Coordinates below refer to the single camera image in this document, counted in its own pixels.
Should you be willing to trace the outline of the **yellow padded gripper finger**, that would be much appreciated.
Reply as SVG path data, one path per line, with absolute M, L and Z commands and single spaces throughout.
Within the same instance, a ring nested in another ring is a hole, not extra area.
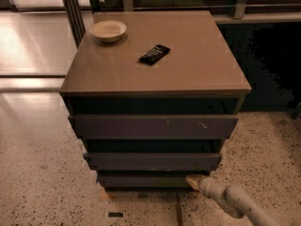
M 201 174 L 188 174 L 186 176 L 186 182 L 193 189 L 201 191 L 203 189 L 203 181 L 206 179 L 204 175 Z

